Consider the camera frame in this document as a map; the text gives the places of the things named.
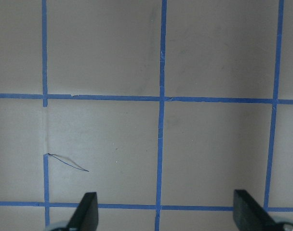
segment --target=floor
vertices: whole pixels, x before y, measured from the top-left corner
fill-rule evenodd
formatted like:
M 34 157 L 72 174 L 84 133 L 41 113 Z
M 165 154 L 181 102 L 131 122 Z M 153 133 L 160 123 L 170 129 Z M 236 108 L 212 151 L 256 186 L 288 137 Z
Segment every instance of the floor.
M 293 221 L 293 0 L 0 0 L 0 231 L 236 231 L 234 189 Z

